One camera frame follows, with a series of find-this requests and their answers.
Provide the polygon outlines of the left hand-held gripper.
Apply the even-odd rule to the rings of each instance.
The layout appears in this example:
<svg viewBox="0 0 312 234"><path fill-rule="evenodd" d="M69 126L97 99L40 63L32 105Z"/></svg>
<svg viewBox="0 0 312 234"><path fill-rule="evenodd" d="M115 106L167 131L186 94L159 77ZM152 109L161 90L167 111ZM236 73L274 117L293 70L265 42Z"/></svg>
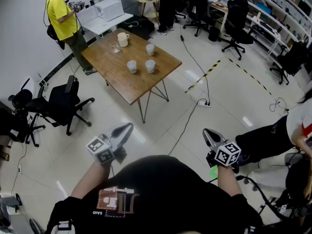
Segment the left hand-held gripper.
<svg viewBox="0 0 312 234"><path fill-rule="evenodd" d="M86 149L100 165L114 160L121 164L127 156L123 145L128 141L133 129L134 125L130 122L120 123L112 127L108 134L93 137L86 144Z"/></svg>

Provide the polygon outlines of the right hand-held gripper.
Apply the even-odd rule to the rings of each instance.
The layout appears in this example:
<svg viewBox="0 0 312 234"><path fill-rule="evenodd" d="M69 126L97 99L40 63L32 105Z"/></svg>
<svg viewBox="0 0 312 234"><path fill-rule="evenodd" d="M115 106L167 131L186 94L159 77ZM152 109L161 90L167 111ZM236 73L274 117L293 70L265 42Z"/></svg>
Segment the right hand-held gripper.
<svg viewBox="0 0 312 234"><path fill-rule="evenodd" d="M247 163L248 154L244 154L235 142L227 144L224 136L212 129L203 129L202 131L206 145L211 149L207 154L206 160L212 168L215 165L223 167L232 167L235 174L238 174L239 167Z"/></svg>

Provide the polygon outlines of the person's right forearm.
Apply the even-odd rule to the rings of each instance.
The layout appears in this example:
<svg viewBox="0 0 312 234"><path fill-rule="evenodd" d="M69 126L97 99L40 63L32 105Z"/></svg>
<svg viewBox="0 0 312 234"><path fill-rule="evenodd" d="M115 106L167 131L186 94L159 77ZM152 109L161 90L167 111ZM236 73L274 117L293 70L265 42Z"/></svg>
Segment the person's right forearm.
<svg viewBox="0 0 312 234"><path fill-rule="evenodd" d="M242 190L236 180L232 167L230 166L224 167L222 165L218 165L217 169L218 169L217 175L218 187L224 190L230 196L242 194Z"/></svg>

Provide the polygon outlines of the person's left forearm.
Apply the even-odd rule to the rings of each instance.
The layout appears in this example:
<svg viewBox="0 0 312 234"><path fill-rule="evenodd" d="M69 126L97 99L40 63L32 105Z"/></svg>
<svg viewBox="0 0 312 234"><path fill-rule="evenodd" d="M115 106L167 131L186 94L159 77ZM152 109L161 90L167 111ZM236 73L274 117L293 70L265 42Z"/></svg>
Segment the person's left forearm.
<svg viewBox="0 0 312 234"><path fill-rule="evenodd" d="M104 164L94 161L73 189L71 197L82 199L95 187L104 183L109 178L111 164L112 161L108 161Z"/></svg>

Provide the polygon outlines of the wooden table with metal legs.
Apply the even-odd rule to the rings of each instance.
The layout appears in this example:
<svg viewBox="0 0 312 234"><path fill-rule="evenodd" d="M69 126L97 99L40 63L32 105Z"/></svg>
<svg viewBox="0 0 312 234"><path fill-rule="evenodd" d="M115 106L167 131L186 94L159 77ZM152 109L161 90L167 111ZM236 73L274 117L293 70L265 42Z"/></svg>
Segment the wooden table with metal legs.
<svg viewBox="0 0 312 234"><path fill-rule="evenodd" d="M112 53L109 44L117 41L117 35L122 32L130 35L130 41L118 53ZM159 83L164 83L165 78L182 65L182 61L159 47L155 47L154 54L149 56L146 45L148 45L147 40L119 28L96 40L82 52L82 55L93 65L106 83L112 86L128 104L138 104L143 123L146 122L148 106L142 106L141 98L154 94L169 101L166 89L158 89L156 92L153 90ZM127 67L127 63L131 60L136 61L134 74ZM153 73L148 73L146 70L147 60L155 62Z"/></svg>

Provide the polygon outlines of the yellow black floor tape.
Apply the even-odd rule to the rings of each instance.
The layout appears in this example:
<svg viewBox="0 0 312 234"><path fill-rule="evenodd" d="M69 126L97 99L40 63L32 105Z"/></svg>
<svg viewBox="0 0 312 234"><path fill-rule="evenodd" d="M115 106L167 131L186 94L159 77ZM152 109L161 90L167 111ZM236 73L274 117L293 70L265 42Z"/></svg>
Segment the yellow black floor tape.
<svg viewBox="0 0 312 234"><path fill-rule="evenodd" d="M228 59L231 63L233 63L236 67L238 67L240 70L244 71L247 75L249 75L254 81L256 81L266 92L269 93L269 95L272 97L272 93L257 79L255 78L252 74L250 74L248 71L246 71L243 67L238 65L236 62L234 62L231 58L225 57Z"/></svg>
<svg viewBox="0 0 312 234"><path fill-rule="evenodd" d="M194 88L195 86L197 86L197 84L199 84L203 79L207 78L207 75L214 70L219 64L220 64L221 60L218 60L206 73L204 73L204 75L197 80L193 85L191 85L184 93L187 93L189 90L191 90L192 88Z"/></svg>

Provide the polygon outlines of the black office chair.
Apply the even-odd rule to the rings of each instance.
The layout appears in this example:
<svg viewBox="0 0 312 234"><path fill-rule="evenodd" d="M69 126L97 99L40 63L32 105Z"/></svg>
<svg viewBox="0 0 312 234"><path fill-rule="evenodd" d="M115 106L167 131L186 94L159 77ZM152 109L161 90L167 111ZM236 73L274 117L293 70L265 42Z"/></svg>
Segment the black office chair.
<svg viewBox="0 0 312 234"><path fill-rule="evenodd" d="M188 0L187 16L190 23L183 25L183 29L196 27L195 37L198 37L200 29L209 31L211 17L208 13L208 0Z"/></svg>
<svg viewBox="0 0 312 234"><path fill-rule="evenodd" d="M92 126L78 114L89 102L95 102L93 97L81 102L78 97L79 81L70 75L64 85L56 86L51 90L49 99L46 100L42 94L30 100L25 105L28 112L38 113L40 117L50 123L53 127L66 126L66 134L71 135L70 128L74 117L77 117L87 126Z"/></svg>
<svg viewBox="0 0 312 234"><path fill-rule="evenodd" d="M45 129L45 125L36 126L36 119L39 114L33 117L28 116L26 104L32 99L32 93L27 89L20 90L16 95L11 95L9 101L12 102L14 111L11 113L4 108L0 108L0 136L7 136L14 142L29 144L31 138L33 145L39 147L35 142L34 131Z"/></svg>
<svg viewBox="0 0 312 234"><path fill-rule="evenodd" d="M307 58L308 49L306 45L301 41L295 42L289 52L277 56L277 61L273 62L273 68L270 68L270 71L276 71L280 74L280 85L283 83L283 79L285 79L285 84L288 85L289 81L286 75L295 76L301 69L301 65L307 61Z"/></svg>
<svg viewBox="0 0 312 234"><path fill-rule="evenodd" d="M250 45L253 44L253 37L247 33L245 28L245 22L249 11L249 4L247 0L229 0L227 3L228 15L225 22L225 33L231 38L231 40L220 39L221 41L227 42L229 45L224 47L221 51L225 52L226 49L234 48L239 55L238 60L241 60L242 53L245 53L245 48L239 44Z"/></svg>

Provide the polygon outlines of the black cabinet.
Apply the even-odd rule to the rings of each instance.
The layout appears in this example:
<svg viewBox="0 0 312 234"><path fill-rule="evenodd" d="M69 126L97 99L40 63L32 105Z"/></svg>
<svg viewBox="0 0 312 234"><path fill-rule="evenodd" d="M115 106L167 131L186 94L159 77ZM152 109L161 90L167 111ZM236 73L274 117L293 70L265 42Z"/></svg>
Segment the black cabinet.
<svg viewBox="0 0 312 234"><path fill-rule="evenodd" d="M150 38L150 34L155 30L155 25L146 17L134 15L132 18L117 25L132 34L135 34L145 40Z"/></svg>

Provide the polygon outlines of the white air purifier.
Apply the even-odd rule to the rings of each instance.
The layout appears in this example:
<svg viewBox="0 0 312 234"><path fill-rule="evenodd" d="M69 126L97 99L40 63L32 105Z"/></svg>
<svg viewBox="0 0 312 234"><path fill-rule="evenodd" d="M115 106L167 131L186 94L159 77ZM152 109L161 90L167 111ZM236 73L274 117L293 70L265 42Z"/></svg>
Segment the white air purifier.
<svg viewBox="0 0 312 234"><path fill-rule="evenodd" d="M31 76L27 76L25 81L22 83L21 89L29 90L32 94L32 97L35 96L37 85Z"/></svg>

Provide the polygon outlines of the black trash bin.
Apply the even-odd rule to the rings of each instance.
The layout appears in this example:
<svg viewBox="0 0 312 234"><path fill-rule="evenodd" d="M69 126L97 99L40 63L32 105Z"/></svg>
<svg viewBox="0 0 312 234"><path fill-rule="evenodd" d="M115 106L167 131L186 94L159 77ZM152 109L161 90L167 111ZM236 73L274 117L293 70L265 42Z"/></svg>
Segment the black trash bin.
<svg viewBox="0 0 312 234"><path fill-rule="evenodd" d="M209 40L212 42L216 42L219 38L220 30L214 26L209 29Z"/></svg>

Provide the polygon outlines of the white desk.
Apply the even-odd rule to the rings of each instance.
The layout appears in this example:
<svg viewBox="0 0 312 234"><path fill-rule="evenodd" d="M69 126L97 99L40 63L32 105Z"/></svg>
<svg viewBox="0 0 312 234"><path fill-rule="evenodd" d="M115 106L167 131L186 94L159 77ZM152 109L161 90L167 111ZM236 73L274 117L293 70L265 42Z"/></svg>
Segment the white desk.
<svg viewBox="0 0 312 234"><path fill-rule="evenodd" d="M103 34L107 31L115 31L117 29L117 25L132 18L134 15L124 13L123 15L112 19L111 21L106 22L103 18L96 17L88 23L82 25L83 28L94 33L96 39L101 39Z"/></svg>

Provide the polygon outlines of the light wooden desk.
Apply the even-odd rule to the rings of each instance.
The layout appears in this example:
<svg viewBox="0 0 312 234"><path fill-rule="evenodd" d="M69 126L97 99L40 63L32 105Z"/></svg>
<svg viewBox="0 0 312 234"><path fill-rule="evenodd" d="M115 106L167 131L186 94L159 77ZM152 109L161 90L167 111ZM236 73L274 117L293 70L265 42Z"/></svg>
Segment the light wooden desk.
<svg viewBox="0 0 312 234"><path fill-rule="evenodd" d="M211 7L224 14L222 17L222 22L221 22L221 27L220 27L220 33L223 34L225 23L226 23L227 16L228 16L228 7L219 2L212 2Z"/></svg>

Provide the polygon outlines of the white microwave oven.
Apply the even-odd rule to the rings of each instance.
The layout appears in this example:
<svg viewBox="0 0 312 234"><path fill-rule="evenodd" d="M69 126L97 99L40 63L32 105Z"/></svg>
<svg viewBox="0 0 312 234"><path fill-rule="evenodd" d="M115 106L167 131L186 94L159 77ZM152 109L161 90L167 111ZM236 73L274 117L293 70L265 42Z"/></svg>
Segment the white microwave oven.
<svg viewBox="0 0 312 234"><path fill-rule="evenodd" d="M103 0L95 4L97 16L109 22L124 14L120 0Z"/></svg>

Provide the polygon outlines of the round wooden side table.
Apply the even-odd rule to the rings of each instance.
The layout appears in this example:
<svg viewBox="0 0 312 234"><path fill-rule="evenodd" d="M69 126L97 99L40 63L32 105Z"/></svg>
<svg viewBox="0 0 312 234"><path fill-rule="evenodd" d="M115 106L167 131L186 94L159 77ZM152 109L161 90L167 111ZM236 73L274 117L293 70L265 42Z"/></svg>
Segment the round wooden side table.
<svg viewBox="0 0 312 234"><path fill-rule="evenodd" d="M140 11L140 15L144 16L148 19L155 19L157 24L160 25L159 23L159 14L157 10L157 4L159 3L159 0L137 0L138 3L142 4L142 9ZM153 5L153 10L152 11L145 11L145 7L147 4L152 4Z"/></svg>

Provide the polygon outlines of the white shelving unit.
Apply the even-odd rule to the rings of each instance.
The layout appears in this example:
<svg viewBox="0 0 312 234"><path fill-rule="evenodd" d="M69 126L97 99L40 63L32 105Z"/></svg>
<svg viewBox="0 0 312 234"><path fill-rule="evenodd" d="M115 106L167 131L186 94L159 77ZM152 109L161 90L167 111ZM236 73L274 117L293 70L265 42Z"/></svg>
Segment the white shelving unit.
<svg viewBox="0 0 312 234"><path fill-rule="evenodd" d="M312 4L306 0L247 0L248 19L258 17L280 35L281 43L274 48L278 54L281 46L290 49L301 41L312 48Z"/></svg>

